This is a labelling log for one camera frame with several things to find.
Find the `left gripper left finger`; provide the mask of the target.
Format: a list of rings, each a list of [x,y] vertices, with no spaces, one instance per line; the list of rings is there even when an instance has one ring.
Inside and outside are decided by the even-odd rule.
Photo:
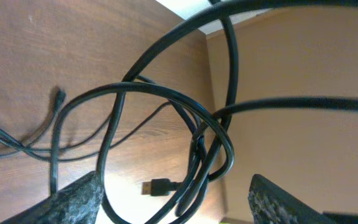
[[[103,193],[100,176],[92,171],[3,222],[5,224],[95,223]]]

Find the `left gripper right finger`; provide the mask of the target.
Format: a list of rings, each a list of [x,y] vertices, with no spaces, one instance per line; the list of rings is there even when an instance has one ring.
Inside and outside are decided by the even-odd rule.
[[[248,201],[254,223],[334,223],[260,174],[252,177]]]

